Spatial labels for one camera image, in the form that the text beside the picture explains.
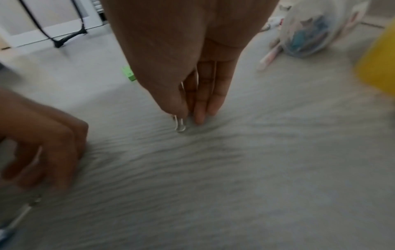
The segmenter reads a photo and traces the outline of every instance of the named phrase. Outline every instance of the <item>hand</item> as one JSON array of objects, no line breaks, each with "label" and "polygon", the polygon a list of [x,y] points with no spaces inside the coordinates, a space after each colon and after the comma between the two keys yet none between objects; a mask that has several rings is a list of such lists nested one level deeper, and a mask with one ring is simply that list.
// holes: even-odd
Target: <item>hand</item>
[{"label": "hand", "polygon": [[193,112],[197,124],[223,105],[240,53],[277,2],[101,1],[139,83],[162,110]]},{"label": "hand", "polygon": [[0,138],[17,142],[2,178],[30,188],[48,177],[59,189],[67,188],[84,153],[88,124],[3,89],[0,100]]}]

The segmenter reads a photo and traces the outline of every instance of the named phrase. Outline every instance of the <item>gray wood-grain floor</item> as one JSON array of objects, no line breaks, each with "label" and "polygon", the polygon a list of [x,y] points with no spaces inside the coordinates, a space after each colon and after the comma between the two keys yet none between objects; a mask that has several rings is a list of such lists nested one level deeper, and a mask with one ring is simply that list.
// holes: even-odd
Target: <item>gray wood-grain floor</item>
[{"label": "gray wood-grain floor", "polygon": [[393,249],[393,99],[352,73],[380,33],[361,26],[264,72],[255,68],[276,32],[257,35],[221,112],[183,134],[122,76],[111,33],[36,49],[61,91],[7,86],[88,121],[90,148],[66,194],[0,189],[0,218],[44,192],[10,249]]}]

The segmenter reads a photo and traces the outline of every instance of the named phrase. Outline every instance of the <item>yellow cup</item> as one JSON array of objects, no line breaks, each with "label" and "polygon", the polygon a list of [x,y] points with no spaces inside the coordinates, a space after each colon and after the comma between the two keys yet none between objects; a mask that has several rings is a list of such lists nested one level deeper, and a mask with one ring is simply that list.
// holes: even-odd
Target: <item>yellow cup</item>
[{"label": "yellow cup", "polygon": [[357,76],[395,96],[395,19],[355,67]]}]

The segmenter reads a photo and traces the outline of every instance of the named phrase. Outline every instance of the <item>doorframe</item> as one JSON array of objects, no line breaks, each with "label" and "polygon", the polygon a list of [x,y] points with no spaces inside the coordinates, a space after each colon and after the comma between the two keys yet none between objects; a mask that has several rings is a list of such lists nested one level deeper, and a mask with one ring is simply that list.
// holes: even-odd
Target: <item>doorframe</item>
[{"label": "doorframe", "polygon": [[[103,25],[99,14],[91,0],[79,0],[88,16],[84,17],[85,28],[90,29]],[[43,27],[43,30],[52,38],[68,35],[79,30],[81,20],[78,18],[65,23]],[[48,38],[39,29],[28,31],[19,35],[10,35],[0,24],[0,35],[11,47],[19,47],[26,44],[47,40]]]}]

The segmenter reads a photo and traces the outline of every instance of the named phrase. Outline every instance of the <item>green object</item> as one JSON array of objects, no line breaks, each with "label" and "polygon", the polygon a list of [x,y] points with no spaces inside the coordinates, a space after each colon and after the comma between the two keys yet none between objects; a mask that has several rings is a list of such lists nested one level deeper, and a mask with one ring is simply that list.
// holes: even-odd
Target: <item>green object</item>
[{"label": "green object", "polygon": [[129,66],[123,67],[123,68],[122,68],[122,72],[124,73],[124,75],[125,75],[127,78],[129,78],[129,80],[130,80],[131,82],[133,82],[133,81],[136,80],[136,77],[135,77],[133,71],[130,69]]}]

